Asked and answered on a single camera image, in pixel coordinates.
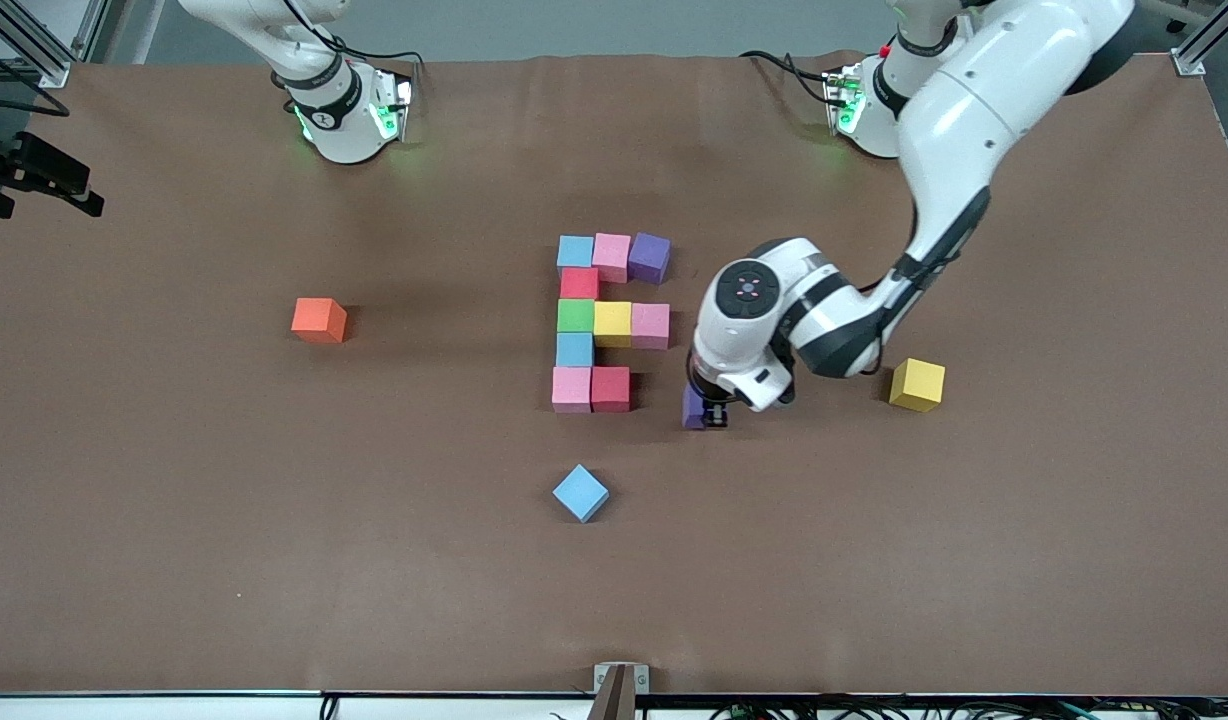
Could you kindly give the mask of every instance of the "orange cube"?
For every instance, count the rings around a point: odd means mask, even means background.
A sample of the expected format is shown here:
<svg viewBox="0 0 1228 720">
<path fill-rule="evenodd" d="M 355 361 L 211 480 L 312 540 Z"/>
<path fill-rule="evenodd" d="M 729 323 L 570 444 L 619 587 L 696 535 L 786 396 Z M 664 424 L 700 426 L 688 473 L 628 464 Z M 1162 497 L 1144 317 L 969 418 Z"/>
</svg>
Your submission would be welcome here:
<svg viewBox="0 0 1228 720">
<path fill-rule="evenodd" d="M 298 297 L 290 326 L 303 342 L 343 342 L 348 329 L 348 311 L 330 297 Z"/>
</svg>

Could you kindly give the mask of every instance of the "brown tabletop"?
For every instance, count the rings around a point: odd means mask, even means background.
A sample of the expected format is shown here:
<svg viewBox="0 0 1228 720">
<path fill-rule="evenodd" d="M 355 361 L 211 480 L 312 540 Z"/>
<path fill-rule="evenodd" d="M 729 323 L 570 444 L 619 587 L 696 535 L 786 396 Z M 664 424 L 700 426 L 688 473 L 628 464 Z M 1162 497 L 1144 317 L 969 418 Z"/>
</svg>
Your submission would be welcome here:
<svg viewBox="0 0 1228 720">
<path fill-rule="evenodd" d="M 830 59 L 810 63 L 825 68 Z M 36 131 L 107 214 L 0 222 L 0 689 L 1228 693 L 1228 155 L 1163 57 L 1006 160 L 887 353 L 679 428 L 701 291 L 806 233 L 856 283 L 911 210 L 748 60 L 432 64 L 335 167 L 265 68 L 80 68 Z M 560 233 L 662 233 L 631 415 L 549 409 Z M 352 311 L 343 346 L 293 300 Z M 578 525 L 576 462 L 613 491 Z"/>
</svg>

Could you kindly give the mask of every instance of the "light blue cube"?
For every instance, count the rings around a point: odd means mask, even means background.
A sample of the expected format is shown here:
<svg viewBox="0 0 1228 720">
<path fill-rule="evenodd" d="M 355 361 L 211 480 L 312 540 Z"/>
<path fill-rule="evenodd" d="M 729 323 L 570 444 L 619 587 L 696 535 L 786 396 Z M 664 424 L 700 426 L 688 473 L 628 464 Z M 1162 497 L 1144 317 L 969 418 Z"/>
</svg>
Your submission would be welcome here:
<svg viewBox="0 0 1228 720">
<path fill-rule="evenodd" d="M 556 333 L 556 366 L 559 369 L 591 369 L 594 361 L 592 333 Z"/>
<path fill-rule="evenodd" d="M 596 236 L 564 233 L 560 236 L 560 249 L 556 251 L 556 272 L 560 273 L 562 268 L 591 268 L 594 249 Z"/>
<path fill-rule="evenodd" d="M 556 500 L 565 509 L 573 512 L 573 517 L 578 518 L 580 523 L 586 523 L 586 521 L 592 520 L 592 515 L 596 515 L 597 510 L 600 510 L 600 505 L 605 505 L 610 491 L 600 484 L 600 480 L 592 477 L 587 468 L 576 464 L 559 487 L 551 491 L 551 495 L 556 496 Z"/>
</svg>

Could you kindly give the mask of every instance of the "cube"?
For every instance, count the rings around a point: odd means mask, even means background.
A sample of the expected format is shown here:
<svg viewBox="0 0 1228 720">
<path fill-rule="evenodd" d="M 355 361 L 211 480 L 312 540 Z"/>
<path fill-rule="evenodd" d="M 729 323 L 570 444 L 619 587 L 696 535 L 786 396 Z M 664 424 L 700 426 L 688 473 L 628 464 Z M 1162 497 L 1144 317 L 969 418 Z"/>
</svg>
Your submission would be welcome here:
<svg viewBox="0 0 1228 720">
<path fill-rule="evenodd" d="M 894 369 L 894 383 L 889 386 L 889 404 L 906 407 L 917 413 L 930 413 L 943 401 L 943 375 L 947 369 L 907 358 Z"/>
<path fill-rule="evenodd" d="M 602 283 L 628 281 L 628 252 L 631 247 L 632 236 L 628 233 L 596 233 L 592 265 L 600 274 Z"/>
<path fill-rule="evenodd" d="M 591 268 L 592 249 L 594 246 L 594 237 L 564 233 L 560 236 L 560 249 L 556 251 L 556 270 L 562 272 L 565 268 Z"/>
<path fill-rule="evenodd" d="M 686 383 L 686 391 L 682 396 L 682 426 L 691 430 L 707 429 L 702 418 L 702 397 L 695 392 L 693 385 Z"/>
<path fill-rule="evenodd" d="M 597 300 L 600 278 L 596 268 L 560 269 L 560 296 L 569 300 Z"/>
<path fill-rule="evenodd" d="M 596 301 L 596 346 L 632 346 L 631 302 Z"/>
<path fill-rule="evenodd" d="M 632 302 L 632 346 L 666 350 L 672 326 L 672 306 L 663 302 Z"/>
<path fill-rule="evenodd" d="M 559 369 L 591 369 L 594 354 L 592 333 L 556 333 Z"/>
<path fill-rule="evenodd" d="M 668 256 L 672 256 L 672 241 L 637 232 L 628 254 L 628 274 L 634 281 L 663 284 L 668 276 Z"/>
<path fill-rule="evenodd" d="M 558 333 L 591 333 L 596 328 L 594 300 L 558 300 Z"/>
<path fill-rule="evenodd" d="M 348 329 L 348 311 L 330 297 L 298 297 L 293 302 L 292 331 L 300 340 L 312 343 L 343 342 Z"/>
<path fill-rule="evenodd" d="M 551 369 L 551 409 L 556 413 L 592 412 L 592 369 Z"/>
<path fill-rule="evenodd" d="M 605 505 L 610 491 L 591 474 L 591 471 L 582 464 L 575 464 L 551 495 L 565 506 L 565 510 L 573 512 L 580 523 L 586 523 L 592 520 L 597 510 L 600 510 L 600 505 Z"/>
<path fill-rule="evenodd" d="M 592 369 L 592 413 L 631 413 L 632 370 Z"/>
</svg>

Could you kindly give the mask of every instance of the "green cube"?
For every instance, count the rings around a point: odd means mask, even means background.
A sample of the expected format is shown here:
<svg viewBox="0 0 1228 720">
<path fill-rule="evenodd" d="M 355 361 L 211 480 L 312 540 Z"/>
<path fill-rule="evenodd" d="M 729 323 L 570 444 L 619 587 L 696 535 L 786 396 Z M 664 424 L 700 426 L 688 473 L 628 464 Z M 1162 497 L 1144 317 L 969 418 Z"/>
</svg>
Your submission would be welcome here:
<svg viewBox="0 0 1228 720">
<path fill-rule="evenodd" d="M 558 300 L 558 333 L 591 333 L 596 329 L 594 300 Z"/>
</svg>

